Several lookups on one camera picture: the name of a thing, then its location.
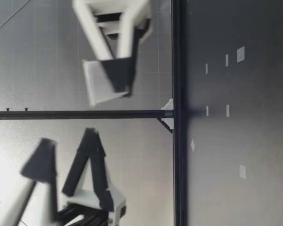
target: horizontal bar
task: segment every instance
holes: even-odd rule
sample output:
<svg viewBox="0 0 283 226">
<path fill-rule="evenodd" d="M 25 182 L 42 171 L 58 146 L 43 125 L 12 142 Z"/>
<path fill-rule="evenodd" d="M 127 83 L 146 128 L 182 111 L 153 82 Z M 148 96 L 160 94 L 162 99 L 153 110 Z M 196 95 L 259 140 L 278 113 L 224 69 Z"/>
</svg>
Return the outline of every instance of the horizontal bar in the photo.
<svg viewBox="0 0 283 226">
<path fill-rule="evenodd" d="M 6 111 L 0 120 L 61 120 L 61 119 L 156 119 L 171 118 L 173 111 Z"/>
</svg>

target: dark gray surface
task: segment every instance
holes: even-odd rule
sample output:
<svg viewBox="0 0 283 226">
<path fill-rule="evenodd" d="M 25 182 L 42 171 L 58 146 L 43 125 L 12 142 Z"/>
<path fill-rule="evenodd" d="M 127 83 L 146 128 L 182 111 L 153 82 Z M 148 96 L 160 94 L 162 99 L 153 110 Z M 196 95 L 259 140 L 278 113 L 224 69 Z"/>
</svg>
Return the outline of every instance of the dark gray surface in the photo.
<svg viewBox="0 0 283 226">
<path fill-rule="evenodd" d="M 189 225 L 283 226 L 283 0 L 186 5 Z"/>
</svg>

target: black mount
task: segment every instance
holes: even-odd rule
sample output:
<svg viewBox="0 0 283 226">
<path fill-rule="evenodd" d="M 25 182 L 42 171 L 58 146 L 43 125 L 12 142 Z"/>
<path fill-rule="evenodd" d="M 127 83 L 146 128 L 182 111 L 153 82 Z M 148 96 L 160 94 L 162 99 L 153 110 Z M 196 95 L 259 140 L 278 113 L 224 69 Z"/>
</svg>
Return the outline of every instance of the black mount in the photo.
<svg viewBox="0 0 283 226">
<path fill-rule="evenodd" d="M 107 190 L 105 156 L 98 132 L 95 129 L 86 129 L 62 192 L 68 197 L 74 195 L 87 161 L 90 159 L 93 190 L 100 200 L 100 207 L 110 212 L 114 211 L 114 204 L 111 193 Z"/>
</svg>

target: gray wall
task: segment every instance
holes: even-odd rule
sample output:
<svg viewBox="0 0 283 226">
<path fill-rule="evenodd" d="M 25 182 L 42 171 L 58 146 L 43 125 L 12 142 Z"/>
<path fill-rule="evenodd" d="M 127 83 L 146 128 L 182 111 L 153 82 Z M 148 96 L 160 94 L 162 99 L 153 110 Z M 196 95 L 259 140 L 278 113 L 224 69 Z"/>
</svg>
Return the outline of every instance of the gray wall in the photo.
<svg viewBox="0 0 283 226">
<path fill-rule="evenodd" d="M 23 2 L 0 0 L 0 24 Z M 32 0 L 0 30 L 0 110 L 89 109 L 81 60 L 94 55 L 70 2 Z M 95 110 L 159 109 L 172 97 L 170 20 L 169 1 L 153 1 L 154 33 L 141 45 L 134 96 Z M 0 201 L 41 137 L 58 143 L 60 191 L 86 127 L 100 131 L 127 197 L 122 225 L 173 225 L 173 137 L 157 120 L 0 121 Z M 31 202 L 27 225 L 37 210 Z"/>
<path fill-rule="evenodd" d="M 283 226 L 283 0 L 187 1 L 186 18 L 189 104 L 203 112 L 190 122 L 189 225 Z"/>
</svg>

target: white tape marker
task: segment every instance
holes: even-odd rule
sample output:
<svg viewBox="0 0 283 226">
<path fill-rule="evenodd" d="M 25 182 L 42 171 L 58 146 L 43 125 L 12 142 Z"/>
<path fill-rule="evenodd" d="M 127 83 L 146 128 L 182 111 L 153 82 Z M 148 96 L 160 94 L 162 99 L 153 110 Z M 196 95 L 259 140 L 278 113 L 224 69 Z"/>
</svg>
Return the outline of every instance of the white tape marker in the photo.
<svg viewBox="0 0 283 226">
<path fill-rule="evenodd" d="M 191 148 L 192 148 L 192 151 L 194 152 L 195 151 L 195 143 L 194 143 L 194 140 L 192 139 L 191 141 Z"/>
<path fill-rule="evenodd" d="M 237 63 L 245 59 L 245 46 L 237 49 Z"/>
<path fill-rule="evenodd" d="M 246 166 L 240 165 L 240 177 L 246 180 Z"/>
<path fill-rule="evenodd" d="M 228 54 L 225 55 L 225 66 L 228 67 Z"/>
<path fill-rule="evenodd" d="M 230 105 L 226 105 L 226 116 L 230 117 Z"/>
</svg>

